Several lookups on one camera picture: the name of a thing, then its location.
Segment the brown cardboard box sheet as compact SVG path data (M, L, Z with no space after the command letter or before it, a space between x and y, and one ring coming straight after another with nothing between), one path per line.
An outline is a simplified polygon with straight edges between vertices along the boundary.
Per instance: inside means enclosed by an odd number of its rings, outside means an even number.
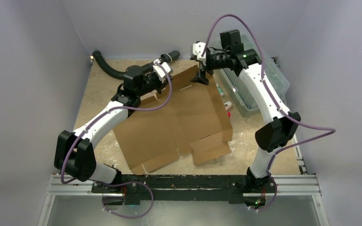
M182 155L195 165L230 153L233 128L214 78L193 83L192 66L174 76L173 91L142 100L140 109L114 129L132 174L153 172Z

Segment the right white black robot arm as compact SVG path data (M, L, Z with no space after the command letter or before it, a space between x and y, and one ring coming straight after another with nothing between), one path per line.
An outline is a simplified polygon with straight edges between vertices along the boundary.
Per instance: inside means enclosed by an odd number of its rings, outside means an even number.
M204 42L192 44L191 59L199 63L199 71L191 82L208 85L207 73L228 68L243 81L256 101L265 125L255 133L258 151L241 185L246 191L256 192L269 183L276 152L292 139L301 117L298 112L291 112L277 95L262 71L264 58L254 49L244 49L239 30L222 32L220 38L222 47L214 53Z

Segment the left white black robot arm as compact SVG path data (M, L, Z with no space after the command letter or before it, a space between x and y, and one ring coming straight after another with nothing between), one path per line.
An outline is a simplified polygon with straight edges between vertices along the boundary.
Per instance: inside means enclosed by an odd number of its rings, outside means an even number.
M140 108L141 97L152 91L172 88L173 70L158 59L144 66L132 65L123 72L122 83L108 104L91 120L74 131L62 131L57 140L54 166L62 184L74 180L98 181L111 193L120 190L122 173L115 167L97 163L94 149L109 131L130 118Z

